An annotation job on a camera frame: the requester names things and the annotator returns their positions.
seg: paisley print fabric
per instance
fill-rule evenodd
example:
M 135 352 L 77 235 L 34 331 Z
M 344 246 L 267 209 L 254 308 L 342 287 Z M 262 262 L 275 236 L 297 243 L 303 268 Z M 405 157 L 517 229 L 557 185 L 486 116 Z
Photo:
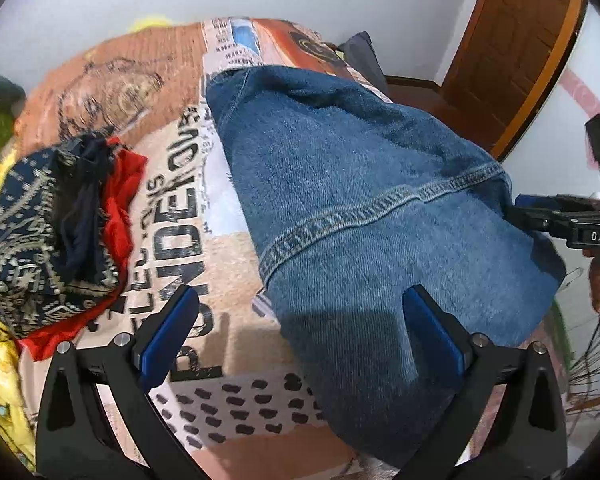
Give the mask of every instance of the paisley print fabric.
M 118 286 L 100 232 L 112 167 L 102 134 L 32 153 L 0 192 L 0 320 L 16 338 L 95 306 Z

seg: blue denim fabric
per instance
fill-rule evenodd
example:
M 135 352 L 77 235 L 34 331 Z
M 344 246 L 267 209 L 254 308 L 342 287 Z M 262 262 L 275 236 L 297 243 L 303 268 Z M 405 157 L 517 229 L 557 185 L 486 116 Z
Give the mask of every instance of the blue denim fabric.
M 403 465 L 453 394 L 416 368 L 403 292 L 421 283 L 469 332 L 519 345 L 563 262 L 503 219 L 500 165 L 423 111 L 278 66 L 222 73 L 206 98 L 272 307 L 326 420 Z

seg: white wall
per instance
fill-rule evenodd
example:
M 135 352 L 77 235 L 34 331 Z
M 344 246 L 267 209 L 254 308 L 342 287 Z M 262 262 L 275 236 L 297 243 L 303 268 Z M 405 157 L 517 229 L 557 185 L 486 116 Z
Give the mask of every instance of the white wall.
M 214 16 L 285 18 L 334 43 L 366 29 L 384 73 L 432 80 L 465 0 L 6 0 L 0 72 L 30 91 L 51 68 L 138 18 L 178 23 Z
M 474 12 L 476 1 L 477 0 L 464 0 L 464 2 L 462 2 L 451 38 L 446 46 L 445 53 L 442 56 L 436 76 L 433 79 L 433 81 L 439 85 L 442 85 L 442 82 L 445 80 L 446 73 L 449 71 L 449 67 L 451 67 L 451 63 L 454 60 L 456 52 L 458 51 L 458 47 L 460 46 L 460 42 L 464 36 L 464 31 L 469 23 L 471 14 Z
M 600 101 L 600 15 L 589 6 L 582 30 L 567 63 L 567 68 L 589 87 Z M 512 180 L 513 196 L 518 194 L 567 193 L 590 196 L 600 192 L 600 174 L 587 165 L 584 124 L 589 116 L 560 84 L 556 85 L 540 113 L 504 161 Z M 568 270 L 589 260 L 579 251 L 558 250 Z M 558 296 L 574 350 L 582 352 L 597 317 L 590 309 L 587 274 Z

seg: wooden door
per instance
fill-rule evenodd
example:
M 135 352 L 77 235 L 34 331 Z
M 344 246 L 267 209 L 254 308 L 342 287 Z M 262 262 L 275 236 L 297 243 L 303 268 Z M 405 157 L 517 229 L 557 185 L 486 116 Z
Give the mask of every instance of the wooden door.
M 541 75 L 570 0 L 478 3 L 482 7 L 472 16 L 475 28 L 468 42 L 463 40 L 442 93 L 472 124 L 471 140 L 490 150 Z

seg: metal screw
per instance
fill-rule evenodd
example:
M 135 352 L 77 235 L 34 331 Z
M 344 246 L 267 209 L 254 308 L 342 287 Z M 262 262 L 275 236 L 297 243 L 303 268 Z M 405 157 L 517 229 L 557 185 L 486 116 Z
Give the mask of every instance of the metal screw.
M 69 343 L 68 341 L 61 341 L 58 343 L 56 351 L 59 354 L 66 354 L 69 351 L 69 348 L 71 348 L 71 343 Z
M 131 334 L 129 334 L 127 332 L 121 332 L 117 336 L 115 336 L 115 338 L 113 338 L 113 343 L 116 346 L 124 346 L 129 341 L 131 341 Z
M 534 352 L 536 354 L 546 354 L 546 346 L 544 346 L 541 342 L 539 341 L 533 341 L 531 343 L 532 348 L 534 349 Z
M 491 340 L 485 336 L 482 332 L 476 332 L 475 334 L 473 334 L 471 336 L 471 342 L 476 345 L 479 346 L 480 348 L 483 348 L 485 346 L 487 346 Z

